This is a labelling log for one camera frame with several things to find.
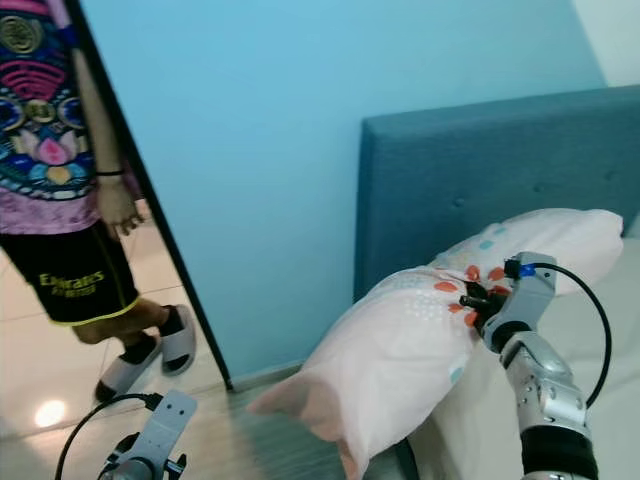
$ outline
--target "person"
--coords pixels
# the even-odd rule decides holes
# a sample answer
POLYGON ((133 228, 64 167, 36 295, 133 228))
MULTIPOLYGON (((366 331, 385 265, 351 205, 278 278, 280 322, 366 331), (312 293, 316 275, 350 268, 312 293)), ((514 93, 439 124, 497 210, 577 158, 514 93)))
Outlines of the person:
POLYGON ((125 393, 160 353, 165 374, 184 372, 193 318, 135 288, 118 231, 142 218, 62 0, 0 3, 0 122, 0 247, 52 322, 83 343, 115 337, 124 347, 97 400, 125 393))

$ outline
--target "black bracelet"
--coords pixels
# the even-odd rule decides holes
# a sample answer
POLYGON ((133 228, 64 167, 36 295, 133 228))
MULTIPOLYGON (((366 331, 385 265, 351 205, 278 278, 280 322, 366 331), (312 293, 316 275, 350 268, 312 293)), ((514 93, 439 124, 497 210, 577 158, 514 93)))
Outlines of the black bracelet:
POLYGON ((96 172, 98 177, 117 177, 118 175, 124 175, 124 170, 116 170, 115 172, 96 172))

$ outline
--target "colorful graphic t-shirt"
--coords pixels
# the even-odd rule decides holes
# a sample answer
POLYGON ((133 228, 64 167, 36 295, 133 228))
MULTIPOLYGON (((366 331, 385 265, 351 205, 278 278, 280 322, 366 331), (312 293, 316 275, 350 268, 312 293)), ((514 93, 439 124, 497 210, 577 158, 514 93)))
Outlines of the colorful graphic t-shirt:
POLYGON ((0 0, 0 234, 98 219, 94 164, 61 0, 0 0))

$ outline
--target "black cable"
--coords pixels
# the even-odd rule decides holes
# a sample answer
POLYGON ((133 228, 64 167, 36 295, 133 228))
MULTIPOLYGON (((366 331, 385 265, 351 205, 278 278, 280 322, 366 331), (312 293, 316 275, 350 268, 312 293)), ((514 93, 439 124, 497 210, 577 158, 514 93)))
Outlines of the black cable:
POLYGON ((67 442, 64 444, 64 448, 62 449, 62 452, 60 452, 60 457, 58 458, 58 466, 56 467, 55 480, 62 480, 62 468, 64 467, 64 461, 67 457, 67 452, 69 451, 69 447, 71 447, 71 443, 73 442, 74 438, 76 438, 76 435, 78 435, 78 432, 80 431, 80 429, 84 427, 86 423, 89 420, 91 420, 91 418, 100 410, 104 410, 105 408, 113 405, 114 403, 121 402, 122 400, 129 400, 132 398, 142 400, 147 406, 147 408, 151 410, 155 409, 158 403, 160 403, 160 400, 162 400, 162 396, 158 395, 157 393, 151 394, 151 395, 146 395, 143 393, 128 393, 126 395, 119 395, 117 397, 113 397, 111 400, 107 400, 106 402, 101 403, 96 408, 91 410, 91 412, 89 412, 80 421, 80 423, 76 425, 76 428, 73 429, 73 432, 71 432, 71 435, 69 435, 69 438, 67 438, 67 442))
POLYGON ((580 287, 589 296, 589 298, 595 305, 596 310, 598 310, 598 313, 600 314, 600 318, 602 319, 602 326, 604 327, 604 360, 602 362, 602 370, 600 371, 598 382, 596 383, 593 392, 591 392, 591 395, 589 395, 589 398, 587 399, 587 408, 589 408, 596 401, 598 395, 600 395, 600 391, 602 390, 604 382, 607 379, 607 374, 609 373, 609 364, 611 363, 611 350, 613 342, 611 340, 611 326, 609 325, 607 314, 605 313, 604 308, 602 308, 602 305, 600 304, 600 301, 598 300, 598 297, 596 297, 595 293, 593 293, 589 286, 575 273, 552 263, 536 262, 529 265, 533 268, 546 268, 548 270, 555 270, 556 272, 560 272, 563 275, 569 277, 571 280, 580 285, 580 287))

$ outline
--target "mattress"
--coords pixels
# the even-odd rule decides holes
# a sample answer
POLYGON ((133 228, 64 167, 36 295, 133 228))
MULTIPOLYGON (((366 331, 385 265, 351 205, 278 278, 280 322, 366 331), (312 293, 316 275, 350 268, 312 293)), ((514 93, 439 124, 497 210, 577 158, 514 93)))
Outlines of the mattress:
MULTIPOLYGON (((589 414, 594 453, 601 479, 632 478, 640 434, 640 239, 625 240, 620 260, 593 290, 613 335, 609 377, 589 414)), ((588 396, 600 373, 604 335, 587 296, 554 299, 539 331, 588 396)), ((422 480, 522 478, 514 394, 497 356, 478 344, 461 380, 410 442, 422 480)))

